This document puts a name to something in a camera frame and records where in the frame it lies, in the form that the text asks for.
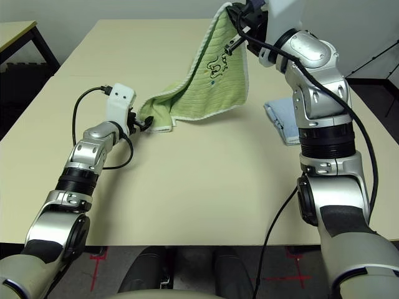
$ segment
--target green towel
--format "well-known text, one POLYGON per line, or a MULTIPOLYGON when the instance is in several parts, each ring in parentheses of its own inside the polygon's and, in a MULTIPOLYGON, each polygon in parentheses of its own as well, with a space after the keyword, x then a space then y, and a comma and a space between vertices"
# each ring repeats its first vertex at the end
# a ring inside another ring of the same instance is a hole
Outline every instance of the green towel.
POLYGON ((224 46, 237 34, 227 6, 231 3, 223 4, 214 16, 185 80, 151 97, 139 109, 141 120, 154 116, 151 131, 171 131, 176 120, 202 120, 245 103, 245 45, 240 45, 232 56, 224 53, 224 46))

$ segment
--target beige table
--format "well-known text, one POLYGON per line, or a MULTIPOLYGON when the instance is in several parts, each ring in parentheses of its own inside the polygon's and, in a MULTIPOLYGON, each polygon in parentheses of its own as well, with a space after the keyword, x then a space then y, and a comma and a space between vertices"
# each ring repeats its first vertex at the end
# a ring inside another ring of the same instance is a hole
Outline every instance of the beige table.
POLYGON ((27 42, 32 41, 46 60, 51 71, 55 73, 58 70, 60 64, 36 28, 36 25, 36 21, 0 23, 0 64, 10 58, 27 42))
MULTIPOLYGON (((90 87, 120 82, 137 91, 139 107, 185 76, 208 22, 97 24, 0 142, 0 242, 23 242, 48 191, 55 187, 72 149, 70 121, 76 98, 90 87), (180 37, 176 45, 165 38, 171 28, 180 37), (107 42, 100 32, 109 36, 107 42), (166 46, 152 47, 150 39, 166 46), (84 57, 91 45, 96 58, 84 57)), ((204 121, 180 121, 171 133, 132 138, 133 162, 118 171, 103 171, 99 178, 89 212, 88 245, 263 243, 266 228, 300 175, 300 147, 282 144, 262 107, 266 101, 290 96, 284 77, 261 67, 253 56, 248 63, 250 91, 243 107, 204 121)), ((399 147, 353 92, 352 98, 374 141, 380 169, 372 226, 385 237, 398 239, 399 147)), ((99 92, 82 102, 78 136, 103 120, 105 99, 99 92)), ((360 132, 355 132, 370 187, 367 150, 360 132)), ((107 164, 117 164, 127 155, 127 147, 119 145, 107 164)), ((302 221, 293 200, 276 224, 270 244, 317 243, 316 228, 302 221)))

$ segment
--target blue cloth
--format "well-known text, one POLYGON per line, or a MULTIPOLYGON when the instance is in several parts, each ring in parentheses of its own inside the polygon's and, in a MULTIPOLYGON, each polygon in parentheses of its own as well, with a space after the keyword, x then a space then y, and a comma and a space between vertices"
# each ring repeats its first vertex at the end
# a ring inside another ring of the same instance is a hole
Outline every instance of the blue cloth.
POLYGON ((299 144, 299 132, 295 121, 292 98, 282 98, 264 104, 267 115, 273 122, 286 145, 299 144))

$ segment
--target wall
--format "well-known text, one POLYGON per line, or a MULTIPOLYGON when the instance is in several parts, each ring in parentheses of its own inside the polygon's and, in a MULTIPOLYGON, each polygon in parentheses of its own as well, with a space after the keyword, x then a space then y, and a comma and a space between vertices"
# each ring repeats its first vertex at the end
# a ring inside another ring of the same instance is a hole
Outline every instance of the wall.
MULTIPOLYGON (((190 19, 212 17, 224 0, 0 0, 0 21, 35 19, 63 62, 98 19, 190 19)), ((399 39, 397 0, 307 0, 302 21, 316 36, 340 52, 340 69, 348 75, 399 39)), ((32 45, 13 61, 40 61, 32 45)), ((385 78, 399 62, 399 46, 354 77, 385 78)), ((392 75, 399 86, 399 70, 392 75)))

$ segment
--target cable plug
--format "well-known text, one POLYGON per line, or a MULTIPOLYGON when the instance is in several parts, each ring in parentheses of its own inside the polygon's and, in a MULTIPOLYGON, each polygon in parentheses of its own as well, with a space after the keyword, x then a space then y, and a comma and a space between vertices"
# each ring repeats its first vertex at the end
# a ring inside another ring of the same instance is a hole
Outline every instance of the cable plug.
POLYGON ((104 92, 104 94, 110 95, 111 91, 112 91, 112 86, 103 85, 103 86, 101 86, 101 90, 104 92))

